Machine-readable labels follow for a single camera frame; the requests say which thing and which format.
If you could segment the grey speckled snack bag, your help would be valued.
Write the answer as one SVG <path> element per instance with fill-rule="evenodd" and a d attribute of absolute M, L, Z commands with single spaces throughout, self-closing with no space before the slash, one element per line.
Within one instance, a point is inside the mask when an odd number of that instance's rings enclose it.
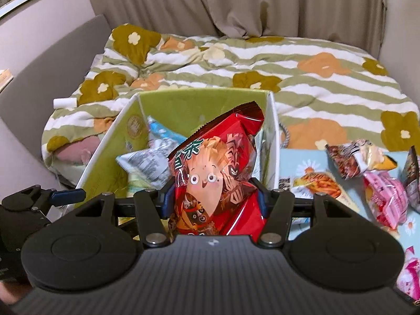
<path fill-rule="evenodd" d="M 128 174 L 129 192 L 163 188 L 172 176 L 167 157 L 177 145 L 165 137 L 153 140 L 150 148 L 118 156 L 116 162 Z"/>

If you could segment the red potato stick bag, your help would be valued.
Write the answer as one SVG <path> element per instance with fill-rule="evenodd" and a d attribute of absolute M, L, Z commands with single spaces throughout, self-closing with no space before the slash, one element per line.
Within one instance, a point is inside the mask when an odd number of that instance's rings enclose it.
<path fill-rule="evenodd" d="M 266 220 L 250 182 L 255 136 L 262 109 L 247 102 L 206 123 L 168 157 L 174 177 L 174 210 L 168 220 L 177 235 L 248 235 L 257 240 Z"/>

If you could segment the blue white snack bag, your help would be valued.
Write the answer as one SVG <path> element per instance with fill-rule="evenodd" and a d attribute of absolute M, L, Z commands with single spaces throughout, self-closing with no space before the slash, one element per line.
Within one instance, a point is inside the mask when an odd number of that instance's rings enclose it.
<path fill-rule="evenodd" d="M 156 139 L 171 139 L 178 144 L 184 142 L 187 138 L 179 133 L 172 131 L 163 124 L 159 123 L 156 119 L 151 116 L 147 117 L 149 127 L 149 139 L 154 141 Z"/>

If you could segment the white orange fries bag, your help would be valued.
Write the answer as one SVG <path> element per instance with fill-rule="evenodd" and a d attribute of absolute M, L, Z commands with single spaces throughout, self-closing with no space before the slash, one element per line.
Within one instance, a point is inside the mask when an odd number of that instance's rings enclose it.
<path fill-rule="evenodd" d="M 312 199 L 316 193 L 326 193 L 356 213 L 360 212 L 358 205 L 330 172 L 310 172 L 301 177 L 282 178 L 279 180 L 279 188 L 290 191 L 296 198 L 303 199 Z"/>

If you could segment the pink pillow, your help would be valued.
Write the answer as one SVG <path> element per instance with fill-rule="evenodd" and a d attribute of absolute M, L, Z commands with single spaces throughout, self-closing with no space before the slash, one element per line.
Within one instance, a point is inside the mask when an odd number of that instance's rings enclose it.
<path fill-rule="evenodd" d="M 89 136 L 66 144 L 55 151 L 57 159 L 72 164 L 87 164 L 100 144 L 98 136 Z"/>

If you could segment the brown yellow snack bag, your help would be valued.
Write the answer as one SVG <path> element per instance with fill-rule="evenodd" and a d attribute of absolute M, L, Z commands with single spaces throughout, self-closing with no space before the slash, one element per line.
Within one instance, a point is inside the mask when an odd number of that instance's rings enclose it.
<path fill-rule="evenodd" d="M 345 180 L 361 176 L 367 171 L 390 171 L 397 168 L 393 158 L 366 139 L 347 144 L 327 144 L 325 149 L 339 175 Z"/>

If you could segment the white tissue roll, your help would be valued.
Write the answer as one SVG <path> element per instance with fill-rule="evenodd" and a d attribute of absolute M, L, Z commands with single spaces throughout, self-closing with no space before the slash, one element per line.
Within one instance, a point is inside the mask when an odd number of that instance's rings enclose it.
<path fill-rule="evenodd" d="M 76 97 L 56 98 L 53 100 L 53 109 L 73 109 L 78 106 Z"/>

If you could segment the green cardboard box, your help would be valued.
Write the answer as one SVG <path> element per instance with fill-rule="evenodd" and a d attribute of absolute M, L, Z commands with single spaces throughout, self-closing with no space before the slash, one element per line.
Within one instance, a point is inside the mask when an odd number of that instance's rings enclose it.
<path fill-rule="evenodd" d="M 256 164 L 258 176 L 267 189 L 275 189 L 280 178 L 280 127 L 274 94 L 241 88 L 185 88 L 137 93 L 105 134 L 77 187 L 85 191 L 87 201 L 102 192 L 113 192 L 116 197 L 124 198 L 127 173 L 117 164 L 116 158 L 147 147 L 148 117 L 188 137 L 217 116 L 251 101 L 258 104 L 265 117 L 259 147 L 261 157 Z"/>

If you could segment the pink striped snack bag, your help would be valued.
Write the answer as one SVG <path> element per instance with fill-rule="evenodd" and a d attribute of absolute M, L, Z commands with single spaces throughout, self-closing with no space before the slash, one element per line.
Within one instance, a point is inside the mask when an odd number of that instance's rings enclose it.
<path fill-rule="evenodd" d="M 392 230 L 407 220 L 409 200 L 402 183 L 387 171 L 363 174 L 365 200 L 378 223 Z"/>

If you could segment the green striped floral quilt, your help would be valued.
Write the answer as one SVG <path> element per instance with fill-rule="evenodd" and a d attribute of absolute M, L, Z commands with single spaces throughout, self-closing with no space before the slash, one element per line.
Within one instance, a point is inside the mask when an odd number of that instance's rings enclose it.
<path fill-rule="evenodd" d="M 356 139 L 389 151 L 419 146 L 419 108 L 365 50 L 311 38 L 184 37 L 122 24 L 73 93 L 76 105 L 49 117 L 43 162 L 61 170 L 60 149 L 101 140 L 136 92 L 209 87 L 271 91 L 291 149 Z"/>

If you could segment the grey bed headboard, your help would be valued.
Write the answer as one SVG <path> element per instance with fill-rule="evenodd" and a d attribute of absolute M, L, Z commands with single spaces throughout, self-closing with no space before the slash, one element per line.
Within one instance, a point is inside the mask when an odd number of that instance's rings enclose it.
<path fill-rule="evenodd" d="M 37 160 L 53 100 L 70 96 L 83 82 L 110 33 L 105 16 L 95 16 L 41 53 L 1 92 L 1 119 Z"/>

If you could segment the dark blue red snack bag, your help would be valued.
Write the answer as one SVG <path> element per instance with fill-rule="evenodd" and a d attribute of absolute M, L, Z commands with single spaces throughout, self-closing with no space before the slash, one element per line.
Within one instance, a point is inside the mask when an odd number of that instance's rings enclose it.
<path fill-rule="evenodd" d="M 420 193 L 419 193 L 419 156 L 415 146 L 408 152 L 407 160 L 403 170 L 403 185 L 407 193 L 409 205 L 420 213 Z"/>

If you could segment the small pink white bag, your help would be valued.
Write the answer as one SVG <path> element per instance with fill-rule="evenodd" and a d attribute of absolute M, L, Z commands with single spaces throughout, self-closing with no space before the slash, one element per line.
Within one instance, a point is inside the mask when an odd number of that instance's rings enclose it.
<path fill-rule="evenodd" d="M 397 288 L 415 301 L 419 301 L 420 298 L 419 266 L 419 258 L 415 255 L 414 247 L 407 248 L 404 266 L 397 278 Z"/>

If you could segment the beige curtain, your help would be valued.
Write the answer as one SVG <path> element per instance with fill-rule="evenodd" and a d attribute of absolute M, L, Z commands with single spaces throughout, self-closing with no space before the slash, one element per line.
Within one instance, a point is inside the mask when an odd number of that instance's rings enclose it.
<path fill-rule="evenodd" d="M 378 56 L 385 0 L 90 0 L 110 26 L 229 38 L 292 36 L 345 43 Z"/>

